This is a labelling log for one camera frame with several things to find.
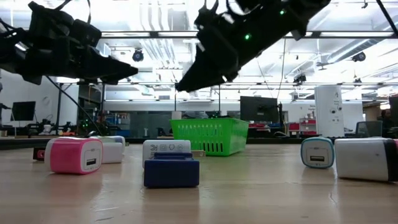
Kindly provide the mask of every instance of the laboratory room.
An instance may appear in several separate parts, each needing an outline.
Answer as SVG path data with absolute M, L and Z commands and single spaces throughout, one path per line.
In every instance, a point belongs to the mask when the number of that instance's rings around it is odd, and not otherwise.
M 1 224 L 398 223 L 398 1 L 307 1 L 0 1 Z

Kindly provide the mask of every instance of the usb port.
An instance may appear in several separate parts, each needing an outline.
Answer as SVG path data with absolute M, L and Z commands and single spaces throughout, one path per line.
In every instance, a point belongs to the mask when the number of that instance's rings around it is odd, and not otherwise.
M 310 156 L 311 161 L 317 161 L 317 162 L 324 162 L 325 157 L 324 156 Z
M 93 164 L 96 163 L 96 161 L 97 161 L 97 159 L 88 159 L 88 160 L 86 161 L 86 165 L 88 165 L 88 166 L 93 165 Z

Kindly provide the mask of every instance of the green plastic basket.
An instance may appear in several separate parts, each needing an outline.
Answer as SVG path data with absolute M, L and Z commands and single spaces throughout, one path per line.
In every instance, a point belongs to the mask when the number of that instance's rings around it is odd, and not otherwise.
M 229 156 L 246 148 L 249 123 L 234 118 L 170 120 L 174 139 L 189 140 L 207 156 Z

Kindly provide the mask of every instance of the green led light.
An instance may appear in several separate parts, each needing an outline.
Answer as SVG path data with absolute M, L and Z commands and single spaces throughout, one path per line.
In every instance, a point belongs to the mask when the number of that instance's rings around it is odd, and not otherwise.
M 245 36 L 244 36 L 244 39 L 245 40 L 249 40 L 251 38 L 251 34 L 246 34 Z

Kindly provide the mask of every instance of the pink usb charger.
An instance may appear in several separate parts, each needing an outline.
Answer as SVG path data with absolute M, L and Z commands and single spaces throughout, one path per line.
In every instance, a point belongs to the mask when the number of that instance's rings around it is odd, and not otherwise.
M 55 173 L 90 174 L 101 167 L 103 151 L 99 139 L 55 138 L 47 143 L 44 163 Z

